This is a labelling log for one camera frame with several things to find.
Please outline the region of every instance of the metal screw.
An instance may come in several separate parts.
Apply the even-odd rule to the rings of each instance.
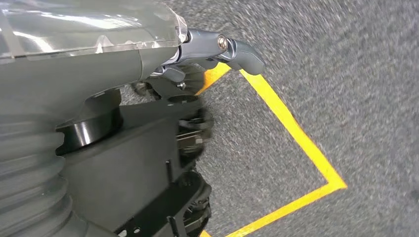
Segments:
[[[228,47],[228,41],[227,38],[224,35],[219,35],[218,36],[218,47],[221,48],[221,50],[226,50]]]
[[[179,89],[184,90],[186,88],[186,83],[181,82],[179,84],[176,85]]]

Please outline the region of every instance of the gray plastic housing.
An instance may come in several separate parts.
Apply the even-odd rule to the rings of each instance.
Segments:
[[[114,236],[72,211],[67,181],[58,175],[64,159],[55,149],[63,134],[55,127],[77,115],[87,98],[146,78],[176,50],[23,57],[0,65],[1,237]]]

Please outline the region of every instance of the yellow floor marking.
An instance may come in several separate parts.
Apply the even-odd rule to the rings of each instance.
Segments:
[[[222,75],[221,73],[226,73],[226,65],[218,64],[218,66],[212,70],[207,71],[208,76],[216,75],[216,79],[210,79],[210,84],[213,84],[217,81]],[[259,96],[265,101],[266,105],[270,110],[275,114],[279,121],[284,125],[290,135],[294,140],[300,145],[302,150],[307,154],[310,160],[314,165],[319,169],[320,173],[327,180],[328,184],[300,197],[299,199],[292,201],[291,203],[279,208],[278,210],[242,227],[241,229],[227,235],[227,237],[243,237],[246,236],[278,219],[284,217],[322,197],[333,193],[339,189],[346,189],[347,185],[335,171],[326,157],[322,152],[317,148],[317,146],[310,140],[310,138],[305,134],[305,132],[295,121],[291,112],[288,110],[287,106],[282,102],[279,96],[275,93],[272,87],[268,82],[262,77],[262,75],[252,76],[245,71],[240,71],[250,85],[256,90]],[[201,237],[210,237],[208,233],[206,236],[201,235]]]
[[[200,237],[211,237],[206,231],[202,231]]]
[[[216,82],[220,77],[226,74],[230,70],[230,67],[227,64],[219,63],[216,68],[208,70],[205,72],[205,84],[204,87],[196,94],[201,94],[204,90],[210,87],[214,82]]]
[[[336,191],[336,188],[333,187],[330,184],[326,184],[324,186],[322,186],[321,188],[318,188],[314,191],[312,191],[311,193],[308,193],[302,197],[300,197],[299,199],[289,203],[288,205],[285,205],[281,208],[279,208],[278,210],[269,213],[268,215],[258,219],[257,221],[254,221],[250,224],[248,224],[245,227],[242,227],[241,229],[227,235],[227,237],[243,237],[246,236],[276,220],[278,220],[281,217],[284,217],[304,206],[307,206],[308,204],[321,199],[322,197],[333,193],[334,191]]]

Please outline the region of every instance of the ribbed hose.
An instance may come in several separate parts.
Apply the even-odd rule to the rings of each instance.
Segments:
[[[0,237],[59,234],[73,221],[78,227],[71,236],[86,234],[86,222],[74,220],[67,181],[58,175],[64,159],[55,149],[64,136],[51,124],[23,120],[0,125]]]

